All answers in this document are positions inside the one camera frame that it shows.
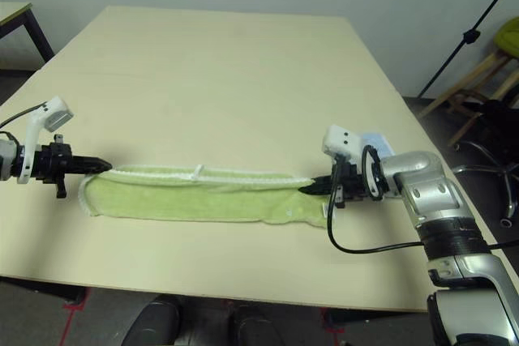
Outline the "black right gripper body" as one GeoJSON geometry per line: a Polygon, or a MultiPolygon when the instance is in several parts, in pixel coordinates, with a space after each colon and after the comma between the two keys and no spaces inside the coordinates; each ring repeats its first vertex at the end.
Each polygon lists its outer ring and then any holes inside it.
{"type": "Polygon", "coordinates": [[[344,156],[334,159],[331,174],[330,205],[339,209],[353,201],[363,200],[368,196],[368,189],[357,172],[357,165],[351,164],[344,156]]]}

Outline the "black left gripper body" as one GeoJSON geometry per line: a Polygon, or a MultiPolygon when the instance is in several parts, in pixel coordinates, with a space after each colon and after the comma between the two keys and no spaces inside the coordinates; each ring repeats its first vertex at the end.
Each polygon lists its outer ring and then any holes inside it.
{"type": "Polygon", "coordinates": [[[56,198],[65,199],[65,177],[73,174],[73,162],[71,145],[64,143],[62,135],[56,134],[53,142],[42,145],[40,151],[35,152],[31,178],[43,184],[55,185],[56,198]]]}

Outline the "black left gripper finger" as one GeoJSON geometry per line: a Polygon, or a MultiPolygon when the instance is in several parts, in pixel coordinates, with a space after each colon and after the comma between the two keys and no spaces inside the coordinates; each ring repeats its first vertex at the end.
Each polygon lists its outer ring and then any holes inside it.
{"type": "Polygon", "coordinates": [[[91,156],[74,156],[73,161],[78,166],[110,166],[109,162],[91,156]]]}
{"type": "Polygon", "coordinates": [[[100,174],[112,169],[111,164],[80,165],[71,168],[72,174],[100,174]]]}

